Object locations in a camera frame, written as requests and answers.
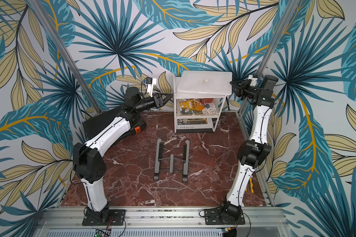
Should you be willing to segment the silver laptop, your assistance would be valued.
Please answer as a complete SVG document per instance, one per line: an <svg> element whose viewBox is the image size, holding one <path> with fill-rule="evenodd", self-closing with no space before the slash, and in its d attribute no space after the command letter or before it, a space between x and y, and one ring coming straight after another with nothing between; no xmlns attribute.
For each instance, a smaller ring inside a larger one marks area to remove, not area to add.
<svg viewBox="0 0 356 237"><path fill-rule="evenodd" d="M193 93L199 96L229 96L232 93L232 72L220 71L183 71L177 78L177 94Z"/></svg>

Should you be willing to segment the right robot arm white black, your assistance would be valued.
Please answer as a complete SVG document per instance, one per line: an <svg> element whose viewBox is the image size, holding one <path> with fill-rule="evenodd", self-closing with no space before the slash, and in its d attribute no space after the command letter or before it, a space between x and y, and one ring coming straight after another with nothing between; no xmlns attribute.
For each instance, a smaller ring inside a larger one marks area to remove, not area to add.
<svg viewBox="0 0 356 237"><path fill-rule="evenodd" d="M230 83L237 97L252 100L253 126L249 139L238 150L238 172L226 200L220 206L219 218L222 223L238 222L242 212L243 196L250 178L272 149L267 142L267 132L274 108L273 89L278 78L265 76L260 86L257 84L257 79L257 76L250 75L246 80Z"/></svg>

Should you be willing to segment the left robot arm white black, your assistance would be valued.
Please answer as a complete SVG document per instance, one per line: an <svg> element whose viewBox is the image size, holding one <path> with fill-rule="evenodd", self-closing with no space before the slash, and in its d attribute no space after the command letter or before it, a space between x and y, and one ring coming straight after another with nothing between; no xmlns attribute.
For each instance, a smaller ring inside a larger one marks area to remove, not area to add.
<svg viewBox="0 0 356 237"><path fill-rule="evenodd" d="M146 128L142 111L161 108L172 98L173 94L158 92L144 97L137 87L130 87L124 95L124 104L109 125L86 143L74 145L73 169L88 199L84 225L104 225L112 219L103 186L106 173L103 157L107 150L115 142Z"/></svg>

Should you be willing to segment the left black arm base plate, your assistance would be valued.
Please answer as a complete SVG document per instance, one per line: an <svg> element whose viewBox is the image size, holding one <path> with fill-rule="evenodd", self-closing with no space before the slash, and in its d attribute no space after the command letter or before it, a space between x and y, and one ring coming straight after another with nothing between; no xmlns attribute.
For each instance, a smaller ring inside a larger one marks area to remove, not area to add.
<svg viewBox="0 0 356 237"><path fill-rule="evenodd" d="M124 224L125 209L104 209L95 212L87 209L82 222L83 226L122 226Z"/></svg>

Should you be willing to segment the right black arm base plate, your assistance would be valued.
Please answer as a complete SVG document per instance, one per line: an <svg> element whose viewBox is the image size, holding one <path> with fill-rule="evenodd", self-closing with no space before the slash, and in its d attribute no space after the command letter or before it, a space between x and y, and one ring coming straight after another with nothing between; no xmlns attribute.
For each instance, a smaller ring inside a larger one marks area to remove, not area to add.
<svg viewBox="0 0 356 237"><path fill-rule="evenodd" d="M242 210L220 210L208 208L204 210L206 225L244 225L245 219Z"/></svg>

